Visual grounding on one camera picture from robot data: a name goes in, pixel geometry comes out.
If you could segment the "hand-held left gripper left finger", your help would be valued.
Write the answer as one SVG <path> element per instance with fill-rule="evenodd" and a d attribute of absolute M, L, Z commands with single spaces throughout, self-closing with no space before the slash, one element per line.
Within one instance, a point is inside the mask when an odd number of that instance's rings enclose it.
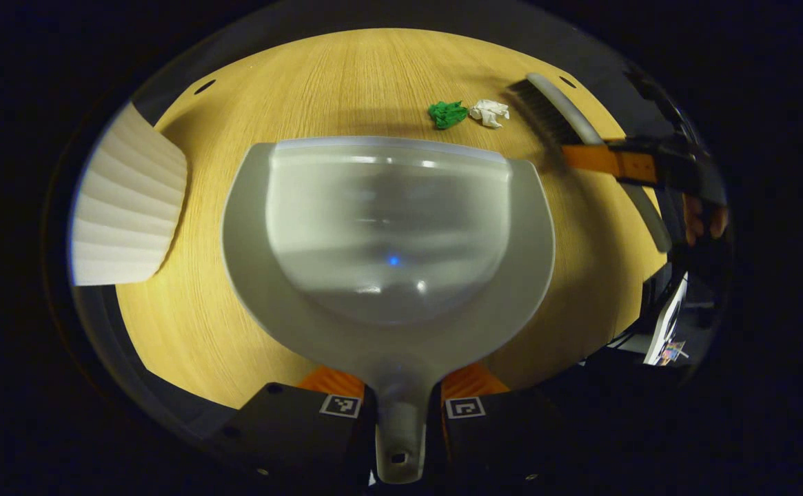
<path fill-rule="evenodd" d="M 210 446 L 257 486 L 369 486 L 375 428 L 369 387 L 322 367 L 299 386 L 267 383 L 215 430 Z"/>

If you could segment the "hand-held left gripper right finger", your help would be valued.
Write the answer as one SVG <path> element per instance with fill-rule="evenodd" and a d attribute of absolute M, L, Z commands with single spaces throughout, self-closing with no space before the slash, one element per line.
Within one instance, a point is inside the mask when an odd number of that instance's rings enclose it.
<path fill-rule="evenodd" d="M 441 464 L 448 484 L 562 484 L 576 437 L 539 389 L 509 389 L 481 364 L 441 382 Z"/>

